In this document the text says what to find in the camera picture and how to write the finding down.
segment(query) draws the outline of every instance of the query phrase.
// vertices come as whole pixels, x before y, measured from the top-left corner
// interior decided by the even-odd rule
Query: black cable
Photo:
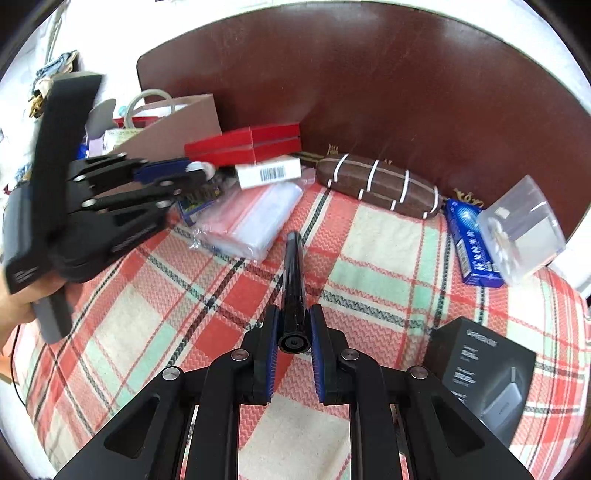
[[[21,401],[22,405],[26,409],[27,406],[23,402],[23,400],[21,398],[21,394],[18,392],[17,383],[14,381],[14,351],[17,349],[17,340],[18,340],[19,333],[21,333],[21,326],[20,325],[17,327],[17,333],[14,336],[14,342],[12,343],[12,352],[10,354],[10,377],[12,379],[12,386],[14,387],[14,391],[17,394],[18,399]]]

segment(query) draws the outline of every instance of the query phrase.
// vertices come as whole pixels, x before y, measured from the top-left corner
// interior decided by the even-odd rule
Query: black box
[[[433,332],[423,365],[509,446],[530,391],[535,352],[458,317]]]

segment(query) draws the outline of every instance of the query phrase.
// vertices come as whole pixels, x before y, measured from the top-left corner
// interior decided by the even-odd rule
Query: red plaid fabric
[[[429,333],[464,315],[536,351],[512,452],[540,480],[569,457],[583,420],[591,326],[580,296],[542,269],[519,287],[464,285],[445,219],[387,212],[310,188],[260,265],[192,251],[170,228],[86,284],[72,334],[47,346],[34,326],[16,357],[28,412],[47,454],[64,465],[167,365],[209,365],[280,300],[287,232],[304,239],[309,303],[379,363],[420,363]],[[267,407],[243,407],[243,480],[348,479],[345,407],[324,407],[310,358],[280,354]]]

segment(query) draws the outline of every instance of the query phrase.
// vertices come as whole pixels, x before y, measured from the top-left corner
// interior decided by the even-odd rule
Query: red box
[[[216,167],[252,164],[301,150],[299,124],[247,127],[186,144],[190,160]]]

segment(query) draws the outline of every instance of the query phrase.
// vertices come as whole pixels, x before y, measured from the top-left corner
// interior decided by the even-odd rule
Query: blue package
[[[476,223],[481,208],[469,203],[448,200],[445,208],[447,225],[456,246],[462,278],[468,285],[502,287],[505,282],[492,262]]]

